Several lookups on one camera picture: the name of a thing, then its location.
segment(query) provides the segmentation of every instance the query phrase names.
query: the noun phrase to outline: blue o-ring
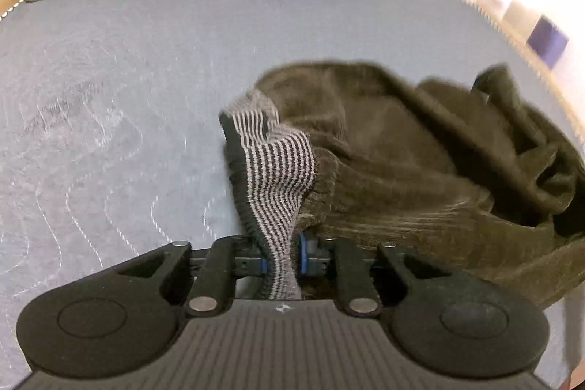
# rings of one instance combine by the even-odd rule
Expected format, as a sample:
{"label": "blue o-ring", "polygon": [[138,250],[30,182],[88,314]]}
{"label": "blue o-ring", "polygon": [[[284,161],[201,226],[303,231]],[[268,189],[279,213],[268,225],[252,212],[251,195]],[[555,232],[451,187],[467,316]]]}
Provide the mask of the blue o-ring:
{"label": "blue o-ring", "polygon": [[307,266],[307,250],[306,250],[306,238],[305,234],[301,233],[301,276],[306,275]]}

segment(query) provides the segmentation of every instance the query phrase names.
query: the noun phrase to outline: gray and black striped fabric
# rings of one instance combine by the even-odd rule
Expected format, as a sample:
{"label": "gray and black striped fabric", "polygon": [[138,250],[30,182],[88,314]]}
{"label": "gray and black striped fabric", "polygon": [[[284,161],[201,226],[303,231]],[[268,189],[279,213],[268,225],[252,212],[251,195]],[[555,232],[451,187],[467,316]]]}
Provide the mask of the gray and black striped fabric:
{"label": "gray and black striped fabric", "polygon": [[236,210],[268,258],[259,297],[300,299],[290,250],[302,198],[315,180],[309,140],[281,124],[276,107],[259,90],[224,109],[219,121]]}

